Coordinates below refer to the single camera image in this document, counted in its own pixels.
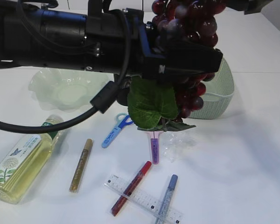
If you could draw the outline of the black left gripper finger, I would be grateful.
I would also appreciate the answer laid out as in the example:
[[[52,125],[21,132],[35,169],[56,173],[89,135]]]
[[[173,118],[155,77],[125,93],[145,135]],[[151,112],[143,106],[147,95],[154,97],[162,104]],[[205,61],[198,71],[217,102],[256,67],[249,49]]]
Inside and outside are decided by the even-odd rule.
[[[156,78],[158,84],[217,72],[223,59],[219,49],[187,41],[166,30],[156,32],[156,53],[163,57]]]

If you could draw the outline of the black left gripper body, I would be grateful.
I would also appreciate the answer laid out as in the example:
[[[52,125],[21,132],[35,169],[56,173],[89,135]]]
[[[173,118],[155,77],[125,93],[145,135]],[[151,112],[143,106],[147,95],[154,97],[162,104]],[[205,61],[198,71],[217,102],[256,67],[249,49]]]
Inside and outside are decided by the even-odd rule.
[[[127,12],[90,9],[86,19],[87,43],[94,42],[95,47],[86,65],[95,72],[119,74],[125,64],[126,38],[130,38],[126,74],[160,79],[166,68],[165,56],[153,52],[156,29],[147,30],[143,17],[143,11],[138,9],[129,8]]]

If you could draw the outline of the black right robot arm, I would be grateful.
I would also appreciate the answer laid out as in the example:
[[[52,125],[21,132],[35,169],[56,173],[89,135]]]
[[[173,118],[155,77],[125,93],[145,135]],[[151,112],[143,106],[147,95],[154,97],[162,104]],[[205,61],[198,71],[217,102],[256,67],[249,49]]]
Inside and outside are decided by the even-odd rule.
[[[227,7],[244,14],[260,13],[262,8],[271,3],[271,0],[227,0]]]

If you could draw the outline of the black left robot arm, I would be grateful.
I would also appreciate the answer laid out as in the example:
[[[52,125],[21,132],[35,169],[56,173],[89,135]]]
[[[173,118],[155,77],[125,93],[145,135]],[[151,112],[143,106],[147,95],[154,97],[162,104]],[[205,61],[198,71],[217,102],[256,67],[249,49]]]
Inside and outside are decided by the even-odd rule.
[[[157,28],[161,21],[174,18],[163,0],[152,5],[152,30],[143,22],[143,11],[109,10],[106,0],[90,1],[87,14],[56,11],[56,4],[51,0],[42,9],[31,3],[0,0],[0,69],[88,70],[112,73],[118,80],[126,38],[131,39],[131,46],[123,88],[135,76],[159,82],[181,77],[200,81],[220,68],[220,50]]]

